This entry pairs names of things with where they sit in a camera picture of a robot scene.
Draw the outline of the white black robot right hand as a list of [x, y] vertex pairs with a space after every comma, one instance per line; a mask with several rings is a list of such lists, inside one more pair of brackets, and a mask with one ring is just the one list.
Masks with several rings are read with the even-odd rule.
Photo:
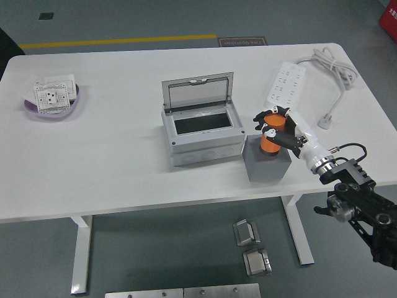
[[[270, 123], [269, 117], [276, 115], [285, 121], [283, 129], [277, 129]], [[255, 129], [260, 130], [269, 142], [291, 150], [297, 158], [306, 162], [307, 168], [314, 174], [334, 159], [331, 152], [319, 144], [317, 136], [297, 111], [275, 106], [258, 113], [253, 121], [257, 122]]]

